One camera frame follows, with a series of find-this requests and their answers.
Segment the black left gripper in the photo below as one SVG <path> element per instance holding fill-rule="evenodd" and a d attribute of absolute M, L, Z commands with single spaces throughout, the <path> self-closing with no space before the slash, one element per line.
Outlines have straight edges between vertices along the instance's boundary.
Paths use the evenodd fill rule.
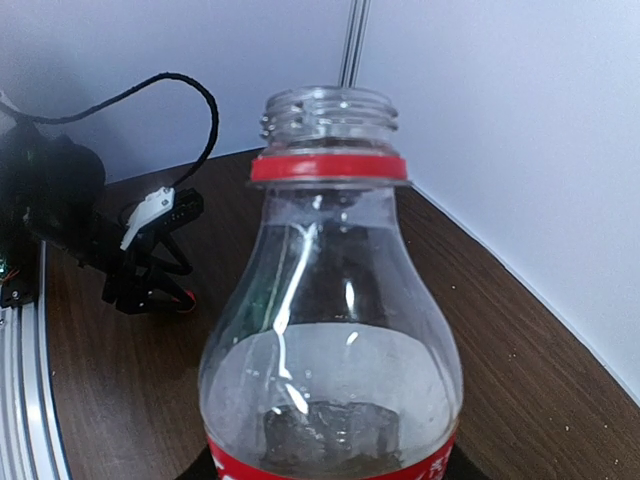
<path fill-rule="evenodd" d="M 157 246 L 172 261 L 153 255 Z M 170 234 L 142 234 L 128 250 L 121 249 L 118 236 L 110 239 L 105 247 L 102 300 L 128 315 L 178 313 L 172 298 L 188 289 L 172 279 L 155 285 L 152 264 L 172 275 L 186 276 L 193 272 L 191 262 Z"/>

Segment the red bottle cap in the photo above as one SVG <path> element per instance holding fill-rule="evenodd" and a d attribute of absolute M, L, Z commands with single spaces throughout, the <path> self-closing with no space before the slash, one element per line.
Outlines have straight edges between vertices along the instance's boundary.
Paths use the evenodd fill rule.
<path fill-rule="evenodd" d="M 196 297 L 190 290 L 183 291 L 179 297 L 173 297 L 172 302 L 175 304 L 175 311 L 178 313 L 190 313 L 196 307 Z"/>

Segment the left aluminium frame post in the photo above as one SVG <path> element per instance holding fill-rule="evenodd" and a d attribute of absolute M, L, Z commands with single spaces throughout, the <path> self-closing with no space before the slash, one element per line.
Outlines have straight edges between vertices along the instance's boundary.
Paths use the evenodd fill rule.
<path fill-rule="evenodd" d="M 338 76 L 340 87 L 353 88 L 357 83 L 370 7 L 370 0 L 351 1 Z"/>

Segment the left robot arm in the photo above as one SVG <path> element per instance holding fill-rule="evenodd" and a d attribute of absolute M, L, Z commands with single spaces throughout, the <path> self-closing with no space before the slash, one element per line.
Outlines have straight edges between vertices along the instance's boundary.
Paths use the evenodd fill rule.
<path fill-rule="evenodd" d="M 126 314 L 191 311 L 195 296 L 175 279 L 193 267 L 172 234 L 203 213 L 202 195 L 162 187 L 142 202 L 159 203 L 151 220 L 129 229 L 96 208 L 105 178 L 91 149 L 16 121 L 1 136 L 2 249 L 35 240 L 57 247 L 102 272 L 103 300 Z"/>

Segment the aluminium front rail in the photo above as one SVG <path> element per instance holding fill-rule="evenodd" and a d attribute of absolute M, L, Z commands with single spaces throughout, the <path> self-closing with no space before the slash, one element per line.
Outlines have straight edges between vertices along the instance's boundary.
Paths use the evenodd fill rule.
<path fill-rule="evenodd" d="M 46 316 L 46 244 L 1 289 L 1 477 L 71 477 L 56 415 Z"/>

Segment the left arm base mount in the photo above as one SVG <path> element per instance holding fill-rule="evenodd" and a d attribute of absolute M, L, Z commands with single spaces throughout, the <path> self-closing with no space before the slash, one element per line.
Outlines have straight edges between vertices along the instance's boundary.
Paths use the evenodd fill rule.
<path fill-rule="evenodd" d="M 39 289 L 39 247 L 33 242 L 1 249 L 1 307 L 34 301 Z"/>

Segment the clear bottle red label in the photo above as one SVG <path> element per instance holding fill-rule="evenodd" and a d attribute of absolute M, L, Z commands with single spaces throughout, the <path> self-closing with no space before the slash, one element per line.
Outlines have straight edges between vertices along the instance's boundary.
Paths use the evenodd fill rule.
<path fill-rule="evenodd" d="M 272 96 L 248 265 L 203 352 L 223 479 L 441 479 L 463 404 L 452 331 L 397 218 L 397 111 L 360 88 Z"/>

